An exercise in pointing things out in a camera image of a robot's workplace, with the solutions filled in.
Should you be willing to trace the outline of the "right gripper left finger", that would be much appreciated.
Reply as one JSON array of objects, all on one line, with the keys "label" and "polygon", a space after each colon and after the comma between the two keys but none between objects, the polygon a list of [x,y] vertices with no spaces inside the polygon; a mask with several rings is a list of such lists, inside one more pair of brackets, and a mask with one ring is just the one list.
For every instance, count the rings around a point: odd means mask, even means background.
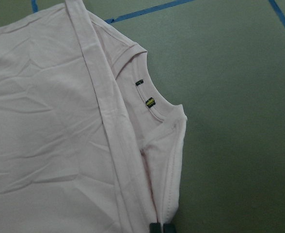
[{"label": "right gripper left finger", "polygon": [[149,232],[150,233],[161,233],[161,224],[156,223],[150,223],[149,224]]}]

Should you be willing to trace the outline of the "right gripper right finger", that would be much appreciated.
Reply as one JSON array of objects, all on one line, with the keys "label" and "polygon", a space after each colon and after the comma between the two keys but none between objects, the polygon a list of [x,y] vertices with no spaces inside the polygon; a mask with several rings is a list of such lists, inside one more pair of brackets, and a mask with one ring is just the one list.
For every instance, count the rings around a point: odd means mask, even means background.
[{"label": "right gripper right finger", "polygon": [[163,224],[164,233],[176,233],[176,228],[173,223],[164,223]]}]

